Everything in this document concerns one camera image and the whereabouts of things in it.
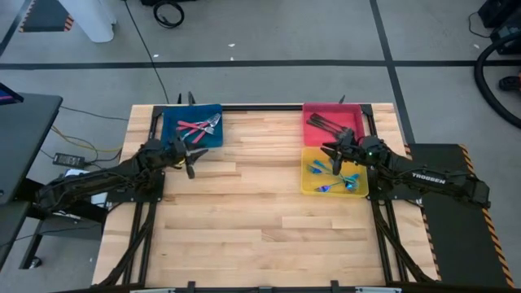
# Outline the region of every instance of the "yellow tray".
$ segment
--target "yellow tray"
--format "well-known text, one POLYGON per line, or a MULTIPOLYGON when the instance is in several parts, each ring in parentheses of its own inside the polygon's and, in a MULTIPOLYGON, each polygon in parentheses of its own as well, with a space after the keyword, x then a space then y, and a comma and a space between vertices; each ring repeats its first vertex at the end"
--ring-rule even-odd
POLYGON ((322 196, 336 196, 344 198, 358 199, 369 194, 369 186, 367 183, 367 169, 364 166, 356 166, 353 163, 342 163, 342 176, 352 176, 355 173, 359 174, 358 187, 353 192, 348 191, 344 184, 337 184, 332 186, 328 192, 318 192, 315 189, 319 186, 334 184, 341 179, 330 174, 313 174, 308 170, 308 166, 313 165, 314 160, 321 161, 328 168, 331 167, 329 156, 327 156, 318 147, 305 147, 302 149, 302 165, 301 165, 301 183, 300 188, 304 195, 322 195, 322 196))

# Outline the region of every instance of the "butcher block tabletop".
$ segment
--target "butcher block tabletop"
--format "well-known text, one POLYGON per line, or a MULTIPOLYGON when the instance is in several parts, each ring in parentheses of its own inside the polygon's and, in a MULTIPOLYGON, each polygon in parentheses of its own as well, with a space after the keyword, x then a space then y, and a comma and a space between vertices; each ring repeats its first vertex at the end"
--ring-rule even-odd
MULTIPOLYGON (((147 140, 153 107, 133 106, 122 160, 147 140)), ((392 103, 372 107, 379 137, 404 155, 392 103)), ((370 203, 300 193, 302 112, 234 111, 223 112, 222 119, 224 146, 195 164, 195 179, 166 169, 146 286, 330 286, 331 280, 384 285, 370 203)), ((420 209, 404 201, 393 205, 403 246, 436 279, 420 209)), ((123 203, 108 215, 93 283, 127 249, 134 208, 123 203)), ((132 281, 138 278, 139 253, 132 281)), ((389 257, 397 280, 394 253, 389 257)))

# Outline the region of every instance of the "black mat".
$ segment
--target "black mat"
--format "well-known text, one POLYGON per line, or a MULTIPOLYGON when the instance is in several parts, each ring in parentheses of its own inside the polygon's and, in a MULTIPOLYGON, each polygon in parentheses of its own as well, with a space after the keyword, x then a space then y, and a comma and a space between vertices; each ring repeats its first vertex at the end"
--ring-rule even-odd
POLYGON ((73 21, 58 0, 33 0, 20 26, 20 32, 67 32, 73 21))
MULTIPOLYGON (((459 145, 411 144, 409 148, 414 161, 431 166, 467 170, 468 164, 471 164, 468 153, 459 145)), ((486 210, 469 208, 434 193, 423 196, 423 207, 427 232, 431 235, 431 248, 443 283, 499 287, 514 285, 492 219, 486 210)))

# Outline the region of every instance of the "orange and black hazard stripe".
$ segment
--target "orange and black hazard stripe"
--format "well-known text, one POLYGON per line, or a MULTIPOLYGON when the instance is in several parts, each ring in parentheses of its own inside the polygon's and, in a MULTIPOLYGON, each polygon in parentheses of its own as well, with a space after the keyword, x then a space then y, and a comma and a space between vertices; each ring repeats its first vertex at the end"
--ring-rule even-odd
POLYGON ((24 25, 25 25, 25 22, 27 21, 27 18, 29 17, 29 14, 31 14, 31 11, 33 10, 34 8, 34 3, 35 3, 35 0, 32 0, 31 1, 31 4, 29 4, 29 7, 27 8, 27 13, 25 13, 25 17, 24 17, 24 20, 22 20, 22 23, 20 24, 20 32, 23 33, 24 32, 24 25))
MULTIPOLYGON (((468 167, 469 172, 472 175, 475 175, 474 166, 472 165, 471 158, 469 157, 469 151, 466 149, 466 146, 464 146, 464 145, 459 145, 459 146, 462 148, 463 156, 465 157, 466 165, 468 167)), ((487 222, 488 232, 490 232, 490 237, 492 238, 492 241, 494 242, 494 248, 496 248, 497 258, 499 259, 499 262, 501 263, 501 267, 503 268, 503 273, 505 274, 506 283, 511 288, 514 288, 514 280, 512 279, 512 273, 510 273, 508 264, 506 263, 505 254, 503 254, 503 250, 501 249, 501 244, 499 243, 499 238, 496 235, 496 229, 494 228, 492 218, 490 217, 490 214, 488 213, 488 210, 486 208, 483 208, 482 211, 483 211, 483 216, 485 218, 485 222, 487 222)))
POLYGON ((72 28, 72 24, 74 23, 74 19, 71 15, 67 16, 67 19, 65 20, 65 25, 63 26, 64 32, 68 32, 72 28))
MULTIPOLYGON (((407 159, 412 160, 413 155, 410 152, 409 145, 405 144, 405 154, 407 159)), ((427 215, 425 215, 425 211, 423 210, 423 206, 420 207, 420 211, 422 212, 423 224, 425 225, 425 231, 427 232, 427 239, 429 240, 429 246, 431 247, 432 260, 434 261, 434 267, 436 268, 436 274, 438 275, 438 281, 441 281, 440 275, 440 266, 438 265, 438 260, 436 259, 436 253, 434 252, 434 244, 432 244, 432 236, 429 231, 429 224, 427 223, 427 215)))

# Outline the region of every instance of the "concrete floor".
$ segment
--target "concrete floor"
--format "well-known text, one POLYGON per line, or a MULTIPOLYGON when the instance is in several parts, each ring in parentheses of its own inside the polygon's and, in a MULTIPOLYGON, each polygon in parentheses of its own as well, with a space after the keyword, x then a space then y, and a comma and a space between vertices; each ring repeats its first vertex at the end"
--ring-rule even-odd
MULTIPOLYGON (((124 3, 104 1, 118 19, 112 42, 90 42, 77 24, 67 33, 15 32, 3 54, 0 50, 0 81, 20 92, 60 95, 64 106, 101 115, 126 117, 132 104, 164 103, 155 73, 143 66, 148 62, 147 53, 124 3), (6 69, 23 63, 47 64, 53 69, 6 69), (74 65, 61 68, 65 63, 74 65), (135 63, 135 68, 93 69, 88 68, 89 63, 135 63)), ((487 106, 475 87, 472 68, 444 67, 442 63, 428 68, 398 67, 401 100, 400 95, 393 94, 397 84, 391 83, 385 63, 350 66, 334 62, 388 61, 390 56, 394 60, 475 60, 490 41, 468 32, 467 16, 482 3, 483 0, 199 0, 182 3, 185 23, 178 29, 167 30, 153 20, 150 7, 129 0, 145 42, 151 53, 158 55, 155 61, 165 63, 159 73, 171 101, 179 92, 188 90, 198 103, 332 102, 345 94, 349 102, 405 105, 407 112, 402 109, 400 113, 402 124, 407 125, 410 120, 416 142, 466 144, 477 174, 491 187, 490 212, 519 285, 521 252, 516 248, 521 241, 521 214, 517 212, 521 198, 517 196, 517 174, 521 158, 517 146, 521 133, 487 106), (387 57, 374 21, 375 4, 387 34, 387 57), (230 58, 318 61, 312 66, 252 63, 235 67, 224 63, 213 67, 205 63, 230 58), (185 61, 193 62, 193 68, 176 63, 185 61)), ((0 40, 23 4, 24 0, 0 0, 0 40)), ((478 18, 473 20, 475 30, 487 33, 478 18)), ((518 70, 487 67, 485 75, 489 84, 495 85, 499 78, 517 75, 518 70)), ((497 94, 512 112, 521 115, 518 94, 497 94)), ((123 121, 100 120, 65 110, 55 125, 99 148, 118 147, 126 129, 123 121)), ((93 155, 53 133, 42 149, 88 158, 93 155)), ((45 182, 63 171, 39 155, 29 176, 45 182)), ((20 235, 30 234, 33 227, 34 223, 28 221, 20 235)), ((90 284, 99 242, 45 237, 38 251, 44 266, 20 271, 17 264, 27 244, 22 240, 15 245, 0 273, 0 291, 58 291, 90 284)))

